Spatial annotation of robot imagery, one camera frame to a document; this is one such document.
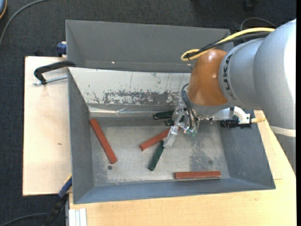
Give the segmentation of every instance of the red block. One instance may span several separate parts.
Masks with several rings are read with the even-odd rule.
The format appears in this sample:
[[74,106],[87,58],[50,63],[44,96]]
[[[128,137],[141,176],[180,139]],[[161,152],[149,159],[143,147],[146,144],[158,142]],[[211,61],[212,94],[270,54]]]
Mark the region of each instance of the red block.
[[107,138],[105,137],[102,129],[100,128],[97,120],[96,119],[90,120],[90,125],[92,126],[93,131],[95,132],[95,134],[98,138],[98,141],[104,150],[104,153],[107,155],[109,162],[111,164],[117,162],[117,157],[115,156],[115,154],[114,154],[109,142],[107,141]]
[[187,172],[175,172],[175,179],[195,179],[195,178],[204,178],[204,179],[214,179],[220,178],[220,171],[187,171]]
[[145,149],[151,147],[152,145],[155,145],[160,140],[163,140],[165,137],[167,137],[169,132],[169,129],[161,132],[160,134],[152,137],[151,139],[147,140],[146,142],[142,143],[139,147],[141,151],[144,151]]

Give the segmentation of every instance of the dark carpet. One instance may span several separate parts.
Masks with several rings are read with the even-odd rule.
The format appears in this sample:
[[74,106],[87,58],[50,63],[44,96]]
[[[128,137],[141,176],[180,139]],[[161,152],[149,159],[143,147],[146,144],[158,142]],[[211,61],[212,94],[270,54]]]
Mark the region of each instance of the dark carpet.
[[[0,34],[9,18],[33,1],[8,0]],[[56,200],[53,195],[22,197],[24,56],[37,51],[43,56],[58,56],[56,45],[65,40],[65,19],[226,28],[235,32],[248,17],[260,17],[276,26],[296,18],[297,0],[258,0],[253,12],[243,11],[243,1],[53,0],[16,16],[0,47],[0,225],[23,215],[49,212]],[[246,26],[267,24],[254,20]],[[14,225],[41,225],[41,220],[31,218]],[[64,225],[64,217],[53,225]]]

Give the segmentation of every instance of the metal bracket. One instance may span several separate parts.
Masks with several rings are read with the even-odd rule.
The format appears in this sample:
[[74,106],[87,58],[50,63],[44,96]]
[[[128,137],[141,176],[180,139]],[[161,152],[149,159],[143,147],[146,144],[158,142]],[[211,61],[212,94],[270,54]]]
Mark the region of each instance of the metal bracket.
[[64,67],[75,67],[75,63],[73,63],[72,61],[64,60],[64,61],[61,61],[61,62],[57,62],[57,63],[54,63],[54,64],[50,64],[50,65],[46,65],[46,66],[36,68],[36,70],[34,71],[33,74],[40,82],[38,82],[36,84],[34,83],[34,85],[38,85],[38,84],[46,85],[48,82],[53,82],[53,81],[64,79],[62,77],[58,77],[58,78],[46,80],[44,78],[44,76],[42,75],[42,73],[46,73],[46,72],[49,72],[49,71],[61,69],[61,68],[64,68]]

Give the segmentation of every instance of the plywood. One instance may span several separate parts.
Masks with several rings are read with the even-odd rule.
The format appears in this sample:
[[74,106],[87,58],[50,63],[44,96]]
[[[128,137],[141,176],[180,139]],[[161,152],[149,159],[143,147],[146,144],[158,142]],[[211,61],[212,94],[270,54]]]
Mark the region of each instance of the plywood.
[[[37,67],[65,58],[25,58],[23,195],[58,193],[71,173],[67,80],[34,86]],[[66,69],[45,74],[65,75]]]

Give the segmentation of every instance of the white cable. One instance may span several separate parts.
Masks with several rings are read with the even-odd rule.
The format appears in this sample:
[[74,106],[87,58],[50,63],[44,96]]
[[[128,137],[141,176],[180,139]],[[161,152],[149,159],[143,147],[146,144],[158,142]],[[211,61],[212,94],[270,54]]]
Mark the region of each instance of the white cable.
[[270,126],[270,127],[271,130],[276,134],[284,135],[287,137],[296,137],[296,130],[294,129],[285,129],[276,126]]
[[40,3],[40,2],[44,2],[44,1],[49,1],[49,0],[37,0],[37,1],[34,1],[34,2],[31,2],[27,5],[25,5],[24,7],[20,8],[18,11],[16,11],[13,16],[8,20],[8,22],[6,23],[4,29],[3,29],[3,32],[1,34],[1,37],[0,37],[0,48],[1,48],[1,44],[2,44],[2,40],[3,40],[3,37],[4,37],[4,34],[5,34],[5,31],[7,30],[8,28],[8,25],[10,24],[10,22],[15,18],[15,16],[17,16],[20,12],[22,12],[24,9],[32,6],[32,5],[35,5],[37,3]]

